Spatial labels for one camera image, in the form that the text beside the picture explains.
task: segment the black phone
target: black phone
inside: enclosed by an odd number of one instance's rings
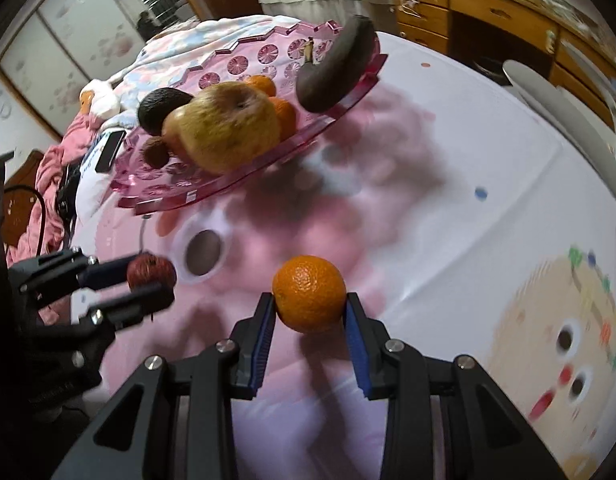
[[[112,163],[116,158],[116,154],[119,152],[119,148],[121,148],[121,143],[124,138],[125,130],[115,130],[110,133],[104,149],[99,156],[99,160],[94,168],[97,173],[110,173]]]

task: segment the pink blanket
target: pink blanket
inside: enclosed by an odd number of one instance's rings
[[[52,253],[60,248],[64,237],[63,222],[54,208],[57,188],[61,180],[62,170],[70,162],[84,155],[96,134],[98,124],[89,115],[78,114],[68,127],[61,143],[51,146],[43,156],[36,172],[35,188],[43,195],[46,206],[45,231],[41,254]],[[35,203],[30,213],[27,231],[19,238],[17,247],[8,248],[6,260],[11,267],[21,260],[36,256],[41,228],[41,204]],[[52,324],[59,319],[57,306],[41,311],[41,317],[46,324]]]

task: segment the mandarin orange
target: mandarin orange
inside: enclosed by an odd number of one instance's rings
[[[268,76],[265,75],[251,75],[244,81],[246,85],[258,88],[268,97],[274,97],[277,95],[277,86]]]
[[[272,290],[279,319],[300,333],[327,330],[344,312],[344,279],[333,264],[317,256],[296,256],[284,263]]]
[[[270,100],[275,105],[275,113],[281,128],[280,140],[283,142],[297,132],[297,110],[290,102],[280,97],[271,97]]]

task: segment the screw head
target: screw head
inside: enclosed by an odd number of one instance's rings
[[[216,347],[220,353],[225,354],[226,352],[232,352],[237,347],[237,344],[232,339],[223,339],[216,344]]]
[[[462,370],[472,370],[476,364],[475,360],[469,355],[460,355],[457,357],[457,365]]]
[[[386,350],[392,353],[398,353],[406,348],[406,345],[401,339],[388,339],[385,344]]]
[[[148,370],[157,370],[158,368],[161,368],[163,358],[158,355],[151,355],[143,362],[143,364],[145,364]]]
[[[96,309],[92,313],[92,316],[90,316],[90,320],[92,321],[93,324],[100,325],[104,320],[104,313],[101,312],[99,309]]]
[[[83,368],[83,365],[86,364],[86,358],[77,350],[72,354],[72,364],[75,368]]]

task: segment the pink plastic tray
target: pink plastic tray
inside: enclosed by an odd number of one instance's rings
[[[241,38],[231,48],[215,51],[203,65],[186,70],[182,79],[172,86],[190,94],[198,94],[220,81],[267,75],[277,85],[277,95],[295,105],[297,133],[238,170],[216,176],[177,158],[172,158],[161,170],[154,170],[140,154],[140,147],[150,136],[142,128],[136,128],[126,137],[125,151],[114,166],[111,186],[121,195],[118,206],[133,208],[137,215],[176,209],[232,189],[256,172],[276,162],[285,162],[306,149],[376,85],[377,74],[387,59],[386,54],[379,53],[379,39],[376,38],[373,59],[355,89],[325,114],[306,112],[297,103],[294,91],[303,47],[308,37],[314,38],[315,58],[321,60],[339,30],[334,22],[318,27],[303,22],[292,28],[276,27],[265,36]]]

